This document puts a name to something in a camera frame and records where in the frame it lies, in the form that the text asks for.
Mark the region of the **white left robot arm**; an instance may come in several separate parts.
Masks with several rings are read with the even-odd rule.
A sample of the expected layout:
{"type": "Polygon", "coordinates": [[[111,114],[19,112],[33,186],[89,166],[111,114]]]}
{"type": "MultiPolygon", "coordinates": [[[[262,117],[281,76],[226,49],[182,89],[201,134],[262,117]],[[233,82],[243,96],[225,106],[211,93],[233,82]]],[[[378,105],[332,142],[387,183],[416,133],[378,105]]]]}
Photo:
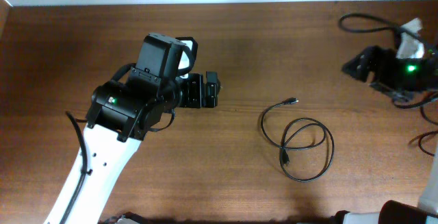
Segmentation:
{"type": "Polygon", "coordinates": [[[68,114],[79,151],[46,223],[98,223],[124,167],[163,114],[176,108],[215,108],[217,73],[193,73],[198,43],[193,37],[149,33],[137,62],[120,67],[92,93],[79,128],[68,114]]]}

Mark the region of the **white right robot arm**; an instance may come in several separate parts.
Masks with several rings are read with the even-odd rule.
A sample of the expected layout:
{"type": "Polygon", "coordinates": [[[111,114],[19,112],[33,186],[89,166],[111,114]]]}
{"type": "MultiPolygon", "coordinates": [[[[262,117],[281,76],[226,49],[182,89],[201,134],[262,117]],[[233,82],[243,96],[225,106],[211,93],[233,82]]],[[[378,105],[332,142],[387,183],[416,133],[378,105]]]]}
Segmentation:
{"type": "MultiPolygon", "coordinates": [[[[366,82],[373,73],[370,87],[388,96],[400,109],[419,108],[427,100],[408,104],[415,93],[437,90],[437,56],[426,58],[398,58],[391,49],[373,46],[365,48],[359,55],[342,66],[342,72],[361,82],[366,82]]],[[[378,212],[354,213],[339,211],[334,223],[382,223],[382,224],[429,224],[437,222],[437,154],[433,154],[433,165],[424,192],[416,206],[398,201],[387,201],[378,212]]]]}

